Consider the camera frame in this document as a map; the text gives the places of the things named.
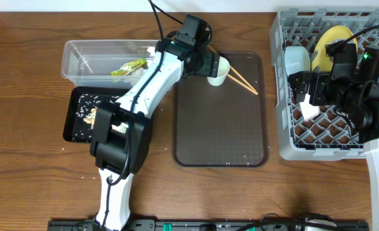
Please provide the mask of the white tissue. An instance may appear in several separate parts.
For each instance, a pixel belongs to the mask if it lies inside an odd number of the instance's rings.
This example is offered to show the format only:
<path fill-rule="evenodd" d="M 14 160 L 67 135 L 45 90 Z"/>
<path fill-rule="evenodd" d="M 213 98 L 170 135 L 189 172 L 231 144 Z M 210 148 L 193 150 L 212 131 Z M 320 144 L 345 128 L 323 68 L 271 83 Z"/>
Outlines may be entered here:
<path fill-rule="evenodd" d="M 147 66 L 140 67 L 136 69 L 135 71 L 132 71 L 130 73 L 130 76 L 142 76 L 147 71 L 147 69 L 148 69 Z"/>

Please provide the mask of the grey dishwasher rack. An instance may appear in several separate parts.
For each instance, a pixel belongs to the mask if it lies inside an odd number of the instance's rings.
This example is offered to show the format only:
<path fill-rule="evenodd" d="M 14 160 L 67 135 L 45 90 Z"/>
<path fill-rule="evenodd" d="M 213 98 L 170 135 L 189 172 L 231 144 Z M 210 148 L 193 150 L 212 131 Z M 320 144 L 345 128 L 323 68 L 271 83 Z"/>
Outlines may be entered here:
<path fill-rule="evenodd" d="M 379 25 L 379 8 L 289 8 L 277 13 L 269 35 L 278 88 L 279 153 L 284 159 L 336 161 L 364 157 L 358 133 L 335 114 L 332 106 L 322 106 L 313 119 L 303 118 L 287 81 L 285 49 L 302 46 L 309 54 L 312 69 L 330 71 L 331 64 L 320 63 L 321 37 L 335 26 L 345 26 L 358 33 L 376 25 Z"/>

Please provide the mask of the pink bowl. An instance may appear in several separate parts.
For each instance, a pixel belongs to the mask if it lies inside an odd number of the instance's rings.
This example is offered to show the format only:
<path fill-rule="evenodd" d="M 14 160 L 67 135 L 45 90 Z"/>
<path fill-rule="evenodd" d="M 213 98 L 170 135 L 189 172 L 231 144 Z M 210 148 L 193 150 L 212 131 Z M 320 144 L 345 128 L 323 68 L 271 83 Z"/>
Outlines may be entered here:
<path fill-rule="evenodd" d="M 309 94 L 305 95 L 304 101 L 300 102 L 299 106 L 301 108 L 301 113 L 304 121 L 309 121 L 310 119 L 313 119 L 314 117 L 319 115 L 320 108 L 319 106 L 313 106 L 310 104 Z"/>

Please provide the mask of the green snack wrapper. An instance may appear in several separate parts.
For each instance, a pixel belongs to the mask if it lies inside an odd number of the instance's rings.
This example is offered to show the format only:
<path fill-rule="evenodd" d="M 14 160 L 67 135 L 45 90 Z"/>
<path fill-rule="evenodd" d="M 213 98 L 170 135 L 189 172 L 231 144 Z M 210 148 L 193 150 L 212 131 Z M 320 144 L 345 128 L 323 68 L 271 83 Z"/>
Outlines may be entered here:
<path fill-rule="evenodd" d="M 118 70 L 110 72 L 111 76 L 126 76 L 146 65 L 146 60 L 140 58 L 123 64 Z"/>

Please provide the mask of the clear plastic bin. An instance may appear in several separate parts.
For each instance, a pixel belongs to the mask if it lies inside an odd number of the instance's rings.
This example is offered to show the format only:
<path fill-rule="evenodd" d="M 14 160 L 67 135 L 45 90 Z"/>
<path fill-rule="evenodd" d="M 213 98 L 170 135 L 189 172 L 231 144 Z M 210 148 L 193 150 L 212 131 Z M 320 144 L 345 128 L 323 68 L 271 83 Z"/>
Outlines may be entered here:
<path fill-rule="evenodd" d="M 131 89 L 140 76 L 110 72 L 140 58 L 151 65 L 156 44 L 156 40 L 70 40 L 64 46 L 61 75 L 77 87 Z"/>

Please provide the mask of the white cup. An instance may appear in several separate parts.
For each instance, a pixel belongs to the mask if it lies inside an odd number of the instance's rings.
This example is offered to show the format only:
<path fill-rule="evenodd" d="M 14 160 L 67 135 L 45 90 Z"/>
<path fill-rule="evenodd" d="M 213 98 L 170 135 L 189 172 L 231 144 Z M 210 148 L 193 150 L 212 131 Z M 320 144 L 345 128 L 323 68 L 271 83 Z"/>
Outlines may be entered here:
<path fill-rule="evenodd" d="M 224 58 L 220 57 L 219 59 L 219 65 L 218 65 L 218 72 L 216 77 L 207 77 L 207 81 L 212 86 L 220 86 L 225 81 L 226 76 L 229 74 L 230 70 L 230 64 L 229 61 Z"/>

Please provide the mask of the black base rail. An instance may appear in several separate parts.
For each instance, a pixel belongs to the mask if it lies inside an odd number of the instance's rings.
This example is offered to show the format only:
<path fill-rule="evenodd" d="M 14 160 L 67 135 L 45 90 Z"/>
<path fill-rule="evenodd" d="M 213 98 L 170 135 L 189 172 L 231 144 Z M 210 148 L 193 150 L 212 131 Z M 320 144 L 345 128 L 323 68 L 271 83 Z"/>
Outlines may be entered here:
<path fill-rule="evenodd" d="M 343 228 L 351 231 L 367 231 L 370 230 L 369 225 L 365 222 L 336 222 L 337 228 Z M 246 222 L 212 222 L 212 221 L 154 221 L 151 219 L 134 219 L 128 221 L 122 230 L 128 231 L 199 231 L 199 230 L 216 230 L 230 231 L 238 230 L 248 225 Z M 263 228 L 250 228 L 248 230 L 320 230 L 318 228 L 292 228 L 286 225 L 269 225 Z M 85 221 L 49 221 L 48 231 L 93 231 L 100 230 L 93 220 Z"/>

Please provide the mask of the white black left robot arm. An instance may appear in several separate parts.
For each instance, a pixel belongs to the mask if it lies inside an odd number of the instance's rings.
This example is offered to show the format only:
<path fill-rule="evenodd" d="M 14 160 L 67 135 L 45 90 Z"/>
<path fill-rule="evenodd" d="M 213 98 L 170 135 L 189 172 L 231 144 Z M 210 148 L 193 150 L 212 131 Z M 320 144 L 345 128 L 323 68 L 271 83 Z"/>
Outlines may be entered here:
<path fill-rule="evenodd" d="M 94 218 L 99 230 L 122 230 L 129 220 L 132 180 L 148 155 L 152 116 L 164 95 L 185 74 L 225 75 L 229 62 L 208 51 L 208 44 L 195 38 L 160 40 L 139 81 L 115 102 L 98 106 L 90 154 L 101 177 L 100 209 Z"/>

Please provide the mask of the yellow plate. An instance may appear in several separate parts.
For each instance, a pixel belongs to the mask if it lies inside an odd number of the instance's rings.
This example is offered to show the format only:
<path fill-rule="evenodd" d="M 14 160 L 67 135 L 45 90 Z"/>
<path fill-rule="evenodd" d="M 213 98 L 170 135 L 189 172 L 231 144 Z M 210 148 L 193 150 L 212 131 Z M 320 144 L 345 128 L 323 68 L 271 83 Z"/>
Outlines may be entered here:
<path fill-rule="evenodd" d="M 311 63 L 312 71 L 331 71 L 333 58 L 326 56 L 326 45 L 341 42 L 353 36 L 353 32 L 346 26 L 334 26 L 319 39 Z"/>

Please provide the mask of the dark brown serving tray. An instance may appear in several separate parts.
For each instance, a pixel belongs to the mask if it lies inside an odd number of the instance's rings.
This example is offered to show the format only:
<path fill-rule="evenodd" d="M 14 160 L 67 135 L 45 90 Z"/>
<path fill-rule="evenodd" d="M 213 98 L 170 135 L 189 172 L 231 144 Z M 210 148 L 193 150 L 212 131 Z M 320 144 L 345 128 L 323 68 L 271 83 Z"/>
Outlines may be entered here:
<path fill-rule="evenodd" d="M 258 91 L 230 78 L 218 87 L 205 77 L 180 80 L 174 91 L 173 158 L 184 167 L 260 167 L 269 158 L 261 58 L 253 52 L 223 56 Z"/>

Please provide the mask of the black plastic tray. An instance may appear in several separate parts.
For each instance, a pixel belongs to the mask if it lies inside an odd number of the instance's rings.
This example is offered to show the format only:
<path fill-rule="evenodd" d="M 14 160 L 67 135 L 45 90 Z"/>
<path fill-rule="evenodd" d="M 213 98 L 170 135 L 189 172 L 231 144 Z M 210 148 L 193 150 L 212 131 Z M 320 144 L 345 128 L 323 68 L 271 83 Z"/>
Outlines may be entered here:
<path fill-rule="evenodd" d="M 104 102 L 115 104 L 116 100 L 128 92 L 127 89 L 103 87 L 76 87 L 71 93 L 63 138 L 68 142 L 92 142 L 93 139 L 105 144 L 114 142 L 122 146 L 128 143 L 128 113 L 119 108 L 112 113 L 107 135 L 100 132 L 94 136 L 95 114 Z"/>

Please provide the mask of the rice and nut scraps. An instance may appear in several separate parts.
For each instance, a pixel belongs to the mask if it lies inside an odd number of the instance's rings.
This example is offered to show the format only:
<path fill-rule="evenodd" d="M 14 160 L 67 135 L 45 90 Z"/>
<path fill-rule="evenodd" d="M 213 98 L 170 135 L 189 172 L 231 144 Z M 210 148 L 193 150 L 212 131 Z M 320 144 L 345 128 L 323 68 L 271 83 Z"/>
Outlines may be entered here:
<path fill-rule="evenodd" d="M 82 94 L 77 101 L 72 141 L 90 142 L 98 106 L 103 101 L 115 103 L 118 98 L 119 96 Z"/>

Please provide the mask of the light blue bowl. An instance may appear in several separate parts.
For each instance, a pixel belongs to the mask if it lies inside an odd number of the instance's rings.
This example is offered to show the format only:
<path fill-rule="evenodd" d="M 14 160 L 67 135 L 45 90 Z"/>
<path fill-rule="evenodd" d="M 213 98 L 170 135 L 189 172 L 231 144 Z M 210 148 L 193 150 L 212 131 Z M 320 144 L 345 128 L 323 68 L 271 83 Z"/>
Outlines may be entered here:
<path fill-rule="evenodd" d="M 286 74 L 309 71 L 311 69 L 309 53 L 303 46 L 288 46 L 285 49 Z"/>

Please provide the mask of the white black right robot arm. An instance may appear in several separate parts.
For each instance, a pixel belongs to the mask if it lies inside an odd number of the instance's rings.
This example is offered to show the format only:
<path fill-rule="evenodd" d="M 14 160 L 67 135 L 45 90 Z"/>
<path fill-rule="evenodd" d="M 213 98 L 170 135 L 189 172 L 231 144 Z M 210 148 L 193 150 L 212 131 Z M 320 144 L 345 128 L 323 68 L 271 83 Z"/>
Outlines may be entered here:
<path fill-rule="evenodd" d="M 347 115 L 364 147 L 371 183 L 373 230 L 379 230 L 379 47 L 367 47 L 357 62 L 355 47 L 328 45 L 331 71 L 299 71 L 288 76 L 294 99 L 310 95 L 313 106 L 334 105 Z"/>

